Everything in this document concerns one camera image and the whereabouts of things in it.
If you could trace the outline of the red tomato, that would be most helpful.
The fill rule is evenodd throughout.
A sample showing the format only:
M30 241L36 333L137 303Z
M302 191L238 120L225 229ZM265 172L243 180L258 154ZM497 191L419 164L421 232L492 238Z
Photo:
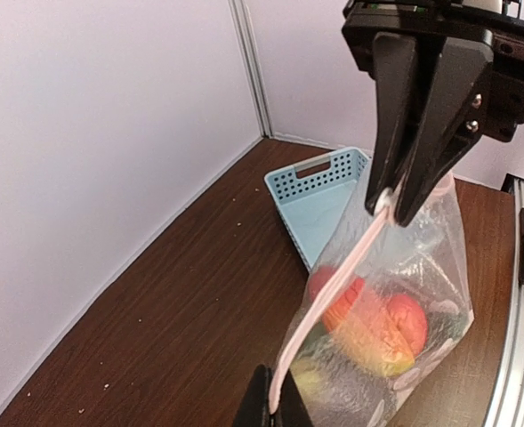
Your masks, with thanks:
M421 305L405 294L395 294L387 302L387 311L411 351L418 356L426 344L427 319Z

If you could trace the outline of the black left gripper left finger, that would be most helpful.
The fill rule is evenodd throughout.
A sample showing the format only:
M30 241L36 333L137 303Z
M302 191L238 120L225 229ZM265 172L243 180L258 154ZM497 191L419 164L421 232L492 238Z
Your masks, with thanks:
M247 385L232 422L233 427L270 427L269 390L271 370L259 365Z

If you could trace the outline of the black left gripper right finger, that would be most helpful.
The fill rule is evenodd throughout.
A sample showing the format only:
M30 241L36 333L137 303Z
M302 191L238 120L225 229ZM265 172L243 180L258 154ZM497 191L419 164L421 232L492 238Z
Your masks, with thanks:
M278 410L273 419L273 426L312 427L312 421L302 401L300 392L290 371L282 385Z

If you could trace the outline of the green bell pepper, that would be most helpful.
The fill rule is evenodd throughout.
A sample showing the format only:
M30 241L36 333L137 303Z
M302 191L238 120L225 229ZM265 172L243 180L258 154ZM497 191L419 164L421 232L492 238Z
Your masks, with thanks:
M459 341L464 336L468 317L464 313L453 314L443 311L430 311L427 314L428 335L425 348L434 350L451 339Z

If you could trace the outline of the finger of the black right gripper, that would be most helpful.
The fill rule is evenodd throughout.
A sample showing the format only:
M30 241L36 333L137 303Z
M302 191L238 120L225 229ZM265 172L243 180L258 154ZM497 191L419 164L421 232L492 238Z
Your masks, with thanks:
M482 135L493 52L489 45L448 37L435 58L424 55L415 93L420 111L399 181L394 220L406 227L441 178Z
M373 214L381 194L395 190L409 148L407 122L418 65L412 36L379 32L372 46L377 132L365 207Z

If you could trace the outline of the orange red pepper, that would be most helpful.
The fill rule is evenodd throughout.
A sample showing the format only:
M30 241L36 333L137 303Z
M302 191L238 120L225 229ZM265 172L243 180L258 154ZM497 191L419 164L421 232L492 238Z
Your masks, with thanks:
M392 296L382 297L354 275L321 318L349 359L381 377L404 374L417 357L387 311Z

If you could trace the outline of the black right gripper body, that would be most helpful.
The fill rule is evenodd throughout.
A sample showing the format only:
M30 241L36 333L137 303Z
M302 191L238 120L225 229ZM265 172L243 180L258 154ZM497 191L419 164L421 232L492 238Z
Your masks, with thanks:
M504 8L504 2L491 11L465 1L349 1L343 9L342 34L359 70L373 80L372 46L379 32L416 39L417 71L420 65L429 67L422 57L435 58L448 37L489 45L493 65L481 136L509 142L524 124L524 20ZM417 72L407 122L409 142L417 126L413 115L421 108L416 79Z

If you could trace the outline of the clear zip top bag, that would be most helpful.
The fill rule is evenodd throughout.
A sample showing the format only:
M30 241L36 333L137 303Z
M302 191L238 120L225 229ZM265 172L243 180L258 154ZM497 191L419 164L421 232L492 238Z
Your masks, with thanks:
M406 227L353 190L314 264L269 388L269 410L299 401L315 426L384 426L473 321L452 174Z

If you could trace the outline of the dark purple eggplant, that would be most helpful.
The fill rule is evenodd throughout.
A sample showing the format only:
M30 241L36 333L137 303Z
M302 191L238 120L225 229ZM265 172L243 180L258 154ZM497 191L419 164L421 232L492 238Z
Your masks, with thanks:
M397 412L387 381L350 363L302 358L290 371L315 426L385 426Z

